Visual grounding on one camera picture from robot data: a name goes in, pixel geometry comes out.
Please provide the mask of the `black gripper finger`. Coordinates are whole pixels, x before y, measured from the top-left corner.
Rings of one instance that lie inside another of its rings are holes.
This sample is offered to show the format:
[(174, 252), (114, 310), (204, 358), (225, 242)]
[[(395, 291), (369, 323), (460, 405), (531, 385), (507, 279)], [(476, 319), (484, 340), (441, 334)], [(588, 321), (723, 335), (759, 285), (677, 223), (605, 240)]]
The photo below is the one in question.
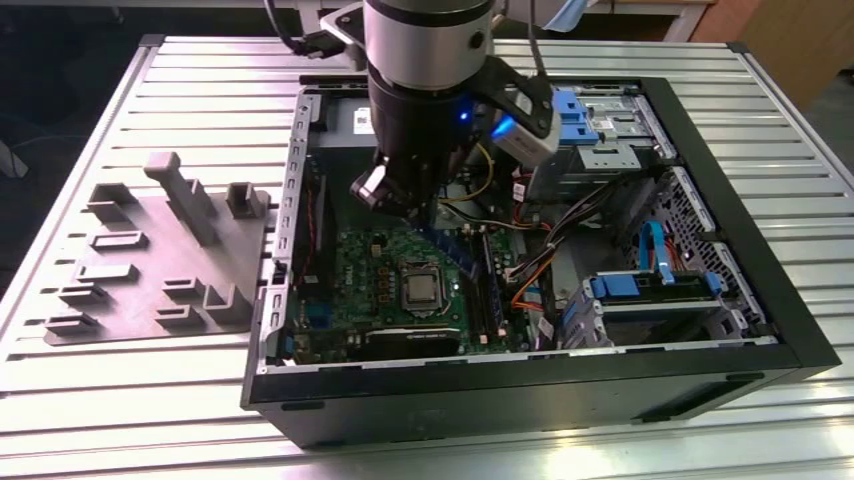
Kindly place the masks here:
[(385, 166), (368, 169), (353, 180), (349, 191), (371, 212), (389, 216), (404, 215), (404, 205), (391, 188)]
[(433, 229), (436, 223), (437, 192), (401, 193), (404, 215), (401, 220), (412, 229)]

